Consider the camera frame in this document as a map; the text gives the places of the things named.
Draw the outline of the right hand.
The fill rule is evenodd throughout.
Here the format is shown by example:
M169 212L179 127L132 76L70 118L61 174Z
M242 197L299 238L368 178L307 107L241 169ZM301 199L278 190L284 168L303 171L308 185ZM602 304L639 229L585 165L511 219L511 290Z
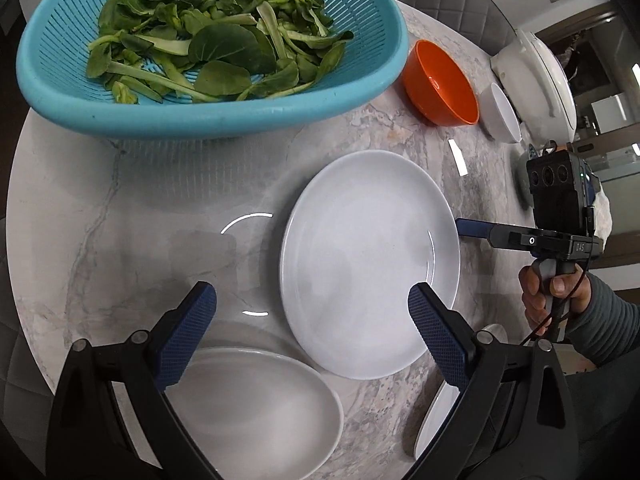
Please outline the right hand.
M542 336L551 323L546 307L549 295L559 299L568 298L570 312L575 314L582 314L590 304L591 284L580 266L575 266L572 274L558 275L548 282L541 281L532 266L523 266L518 280L526 320L537 336Z

